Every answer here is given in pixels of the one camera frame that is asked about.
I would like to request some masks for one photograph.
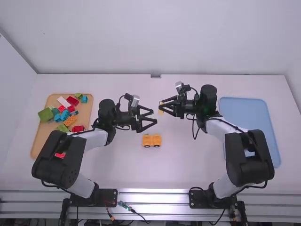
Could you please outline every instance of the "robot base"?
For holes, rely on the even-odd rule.
[[[118,191],[116,189],[95,189],[93,199],[78,195],[70,196],[69,206],[75,207],[116,207]]]
[[[189,206],[191,209],[230,209],[237,203],[236,196],[227,197],[215,202],[208,198],[207,191],[192,190],[189,193]]]

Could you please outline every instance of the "orange toy car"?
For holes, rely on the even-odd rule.
[[[143,146],[144,147],[150,147],[150,146],[160,147],[161,145],[162,145],[162,137],[159,134],[143,135]]]

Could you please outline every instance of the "blue plastic tray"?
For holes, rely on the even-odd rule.
[[[227,121],[245,129],[260,129],[264,132],[274,167],[278,168],[281,159],[265,101],[261,99],[222,97],[219,105],[221,115]],[[246,152],[246,156],[252,155],[254,153]]]

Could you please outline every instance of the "cork mat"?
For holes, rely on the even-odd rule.
[[[79,112],[78,115],[76,115],[77,120],[76,122],[71,125],[70,127],[68,127],[68,129],[71,131],[73,126],[84,126],[86,129],[88,129],[89,127],[89,123],[90,123],[90,116],[91,116],[91,111],[92,111],[92,105],[93,105],[93,96],[91,94],[84,94],[83,95],[88,97],[88,102],[86,104],[82,104],[79,101],[79,104],[75,107],[75,110]],[[57,101],[57,99],[62,96],[65,99],[67,99],[69,96],[72,96],[75,98],[74,94],[52,94],[47,98],[46,104],[45,104],[45,108],[48,106],[53,106],[58,108],[61,104]],[[34,139],[33,145],[32,145],[32,150],[30,153],[30,156],[33,159],[36,159],[44,145],[44,143],[46,142],[49,134],[56,129],[56,127],[58,127],[59,125],[63,124],[63,122],[41,122],[39,124],[38,127],[38,131],[36,134],[36,137]]]

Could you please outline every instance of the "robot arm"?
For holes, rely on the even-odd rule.
[[[271,180],[274,167],[264,133],[259,129],[243,129],[226,121],[216,110],[216,87],[204,85],[200,94],[193,89],[196,92],[194,98],[187,99],[187,92],[191,89],[190,85],[177,82],[178,95],[162,100],[159,109],[180,119],[184,118],[184,114],[196,116],[193,123],[196,121],[199,129],[224,144],[227,174],[209,185],[208,197],[212,200],[227,198],[244,188],[255,187],[251,184]],[[245,151],[254,152],[254,156],[246,157]]]
[[[157,124],[156,119],[147,117],[153,114],[153,110],[139,105],[138,96],[126,93],[123,97],[129,101],[128,111],[120,111],[121,98],[116,105],[110,99],[102,100],[91,130],[78,133],[52,131],[33,164],[32,176],[40,179],[44,186],[61,188],[95,203],[98,184],[79,172],[84,153],[110,144],[119,126],[128,126],[140,133]],[[151,123],[143,126],[143,121]]]

